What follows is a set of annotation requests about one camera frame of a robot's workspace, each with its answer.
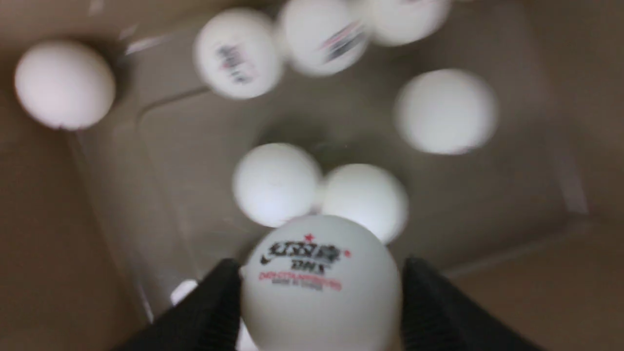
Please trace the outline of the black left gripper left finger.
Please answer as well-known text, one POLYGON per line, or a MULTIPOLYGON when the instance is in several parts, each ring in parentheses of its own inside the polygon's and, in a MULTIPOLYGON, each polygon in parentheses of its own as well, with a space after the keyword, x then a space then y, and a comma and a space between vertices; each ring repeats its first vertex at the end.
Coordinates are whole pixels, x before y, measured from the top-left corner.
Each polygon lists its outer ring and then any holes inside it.
POLYGON ((117 351, 234 351, 240 331, 240 264, 221 260, 200 284, 117 351))

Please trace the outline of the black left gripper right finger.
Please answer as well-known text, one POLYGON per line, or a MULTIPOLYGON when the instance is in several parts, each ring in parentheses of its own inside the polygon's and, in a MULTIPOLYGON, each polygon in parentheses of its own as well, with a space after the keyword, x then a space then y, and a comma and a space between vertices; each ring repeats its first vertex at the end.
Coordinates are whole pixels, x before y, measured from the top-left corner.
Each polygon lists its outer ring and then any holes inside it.
POLYGON ((406 351, 539 351, 418 257, 403 265, 401 339, 406 351))

